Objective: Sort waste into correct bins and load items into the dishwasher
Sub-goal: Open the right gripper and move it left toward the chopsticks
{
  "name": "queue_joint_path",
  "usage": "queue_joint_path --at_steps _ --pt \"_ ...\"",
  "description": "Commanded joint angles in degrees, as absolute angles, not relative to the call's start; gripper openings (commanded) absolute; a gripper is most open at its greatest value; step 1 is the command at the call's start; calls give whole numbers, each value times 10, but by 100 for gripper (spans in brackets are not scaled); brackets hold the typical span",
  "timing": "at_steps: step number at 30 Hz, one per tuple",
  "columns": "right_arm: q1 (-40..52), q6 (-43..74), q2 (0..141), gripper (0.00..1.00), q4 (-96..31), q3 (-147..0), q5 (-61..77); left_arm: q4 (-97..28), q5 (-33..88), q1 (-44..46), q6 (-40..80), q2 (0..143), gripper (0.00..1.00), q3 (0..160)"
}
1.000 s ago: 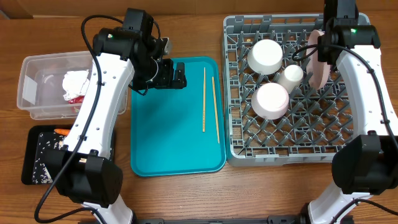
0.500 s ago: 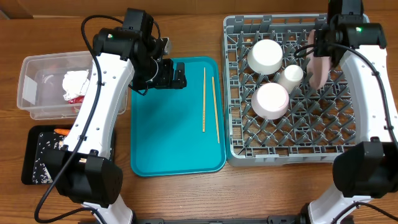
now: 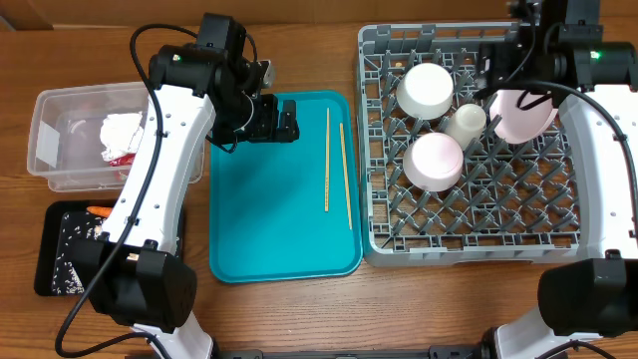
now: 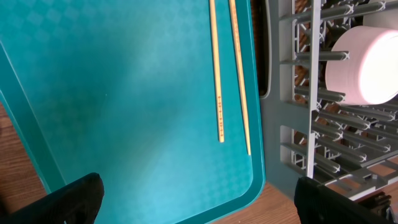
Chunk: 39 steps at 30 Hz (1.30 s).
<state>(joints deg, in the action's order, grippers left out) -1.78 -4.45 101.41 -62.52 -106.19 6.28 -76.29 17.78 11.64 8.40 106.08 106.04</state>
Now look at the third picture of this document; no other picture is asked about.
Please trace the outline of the large pink plate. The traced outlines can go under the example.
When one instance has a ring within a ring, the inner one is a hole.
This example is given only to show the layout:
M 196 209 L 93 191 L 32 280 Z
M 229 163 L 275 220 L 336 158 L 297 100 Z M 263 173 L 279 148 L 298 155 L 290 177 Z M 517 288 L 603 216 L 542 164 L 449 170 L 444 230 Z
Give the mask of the large pink plate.
M 530 110 L 522 110 L 517 106 L 523 90 L 499 90 L 489 115 L 493 119 L 500 116 L 494 133 L 512 145 L 528 142 L 541 135 L 553 122 L 557 109 L 552 106 L 551 99 L 534 106 Z

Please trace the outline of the wooden chopstick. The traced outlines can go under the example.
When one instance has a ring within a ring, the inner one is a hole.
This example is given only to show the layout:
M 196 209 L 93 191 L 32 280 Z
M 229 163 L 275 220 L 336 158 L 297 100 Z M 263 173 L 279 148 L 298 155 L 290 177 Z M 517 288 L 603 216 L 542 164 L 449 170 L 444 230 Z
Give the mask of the wooden chopstick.
M 348 215 L 348 224 L 349 229 L 353 229 L 353 219 L 352 219 L 352 207 L 351 207 L 351 196 L 350 196 L 350 186 L 349 186 L 349 174 L 348 174 L 348 162 L 347 162 L 347 152 L 346 152 L 346 144 L 345 144 L 345 129 L 344 124 L 339 124 L 340 130 L 340 144 L 341 144 L 341 155 L 342 155 L 342 166 L 343 166 L 343 177 L 344 177 L 344 191 L 345 191 L 345 199 L 346 199 L 346 210 Z
M 330 109 L 326 109 L 326 133 L 325 133 L 325 193 L 324 193 L 324 211 L 329 211 L 330 202 Z

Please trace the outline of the white cup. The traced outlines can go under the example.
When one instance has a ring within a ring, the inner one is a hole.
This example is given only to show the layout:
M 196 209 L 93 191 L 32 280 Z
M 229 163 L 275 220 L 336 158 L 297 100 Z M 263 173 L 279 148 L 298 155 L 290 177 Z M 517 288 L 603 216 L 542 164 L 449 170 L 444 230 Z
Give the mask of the white cup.
M 465 150 L 472 140 L 478 140 L 484 131 L 486 113 L 475 104 L 460 106 L 450 118 L 445 134 L 453 138 Z

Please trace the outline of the white bowl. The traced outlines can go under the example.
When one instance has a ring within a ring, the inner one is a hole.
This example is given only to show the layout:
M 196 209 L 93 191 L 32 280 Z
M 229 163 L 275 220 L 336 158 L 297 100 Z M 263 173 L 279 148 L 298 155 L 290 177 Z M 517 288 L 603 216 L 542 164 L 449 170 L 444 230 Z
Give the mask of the white bowl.
M 452 76 L 444 67 L 423 63 L 411 68 L 400 81 L 396 98 L 407 115 L 433 120 L 451 108 L 453 92 Z

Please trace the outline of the white napkin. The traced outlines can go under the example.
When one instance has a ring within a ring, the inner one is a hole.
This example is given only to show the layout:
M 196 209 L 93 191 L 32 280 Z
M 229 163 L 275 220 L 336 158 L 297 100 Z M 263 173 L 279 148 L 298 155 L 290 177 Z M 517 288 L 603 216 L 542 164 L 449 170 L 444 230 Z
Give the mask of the white napkin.
M 135 154 L 144 134 L 141 126 L 143 113 L 110 114 L 103 120 L 100 141 L 105 149 L 102 158 L 105 162 Z

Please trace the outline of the red snack wrapper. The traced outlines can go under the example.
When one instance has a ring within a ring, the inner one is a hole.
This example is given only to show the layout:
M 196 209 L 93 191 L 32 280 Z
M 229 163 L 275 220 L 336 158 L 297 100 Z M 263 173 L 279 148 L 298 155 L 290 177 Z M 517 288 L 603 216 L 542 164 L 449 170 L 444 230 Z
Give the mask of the red snack wrapper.
M 126 154 L 122 157 L 109 161 L 112 168 L 116 168 L 116 178 L 126 180 L 130 171 L 130 166 L 135 160 L 135 154 Z

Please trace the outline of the orange carrot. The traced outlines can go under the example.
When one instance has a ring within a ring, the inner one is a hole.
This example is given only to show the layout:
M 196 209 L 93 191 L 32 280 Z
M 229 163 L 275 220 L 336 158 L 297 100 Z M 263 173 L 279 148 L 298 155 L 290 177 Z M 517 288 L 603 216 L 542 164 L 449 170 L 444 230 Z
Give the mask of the orange carrot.
M 106 206 L 88 206 L 87 212 L 99 217 L 108 218 L 113 211 L 112 207 Z

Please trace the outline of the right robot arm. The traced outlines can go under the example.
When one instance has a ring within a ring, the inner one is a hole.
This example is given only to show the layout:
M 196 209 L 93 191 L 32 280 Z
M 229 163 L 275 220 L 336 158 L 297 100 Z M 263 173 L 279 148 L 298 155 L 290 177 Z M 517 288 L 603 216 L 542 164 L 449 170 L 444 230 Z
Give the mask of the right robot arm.
M 607 42 L 597 1 L 514 1 L 512 39 L 479 49 L 478 97 L 550 101 L 580 209 L 574 262 L 545 271 L 537 304 L 484 335 L 487 358 L 556 358 L 637 327 L 637 52 Z

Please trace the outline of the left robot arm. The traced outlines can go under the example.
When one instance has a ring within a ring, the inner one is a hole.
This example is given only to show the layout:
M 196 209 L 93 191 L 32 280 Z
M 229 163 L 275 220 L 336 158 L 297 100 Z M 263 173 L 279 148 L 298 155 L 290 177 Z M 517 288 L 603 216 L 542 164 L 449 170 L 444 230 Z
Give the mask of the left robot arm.
M 165 45 L 139 74 L 149 93 L 127 181 L 97 238 L 73 243 L 82 301 L 143 338 L 160 358 L 210 358 L 214 340 L 193 313 L 197 277 L 177 255 L 179 217 L 204 143 L 298 139 L 295 106 L 269 93 L 273 68 L 245 58 L 253 38 L 233 18 L 205 14 L 182 46 Z

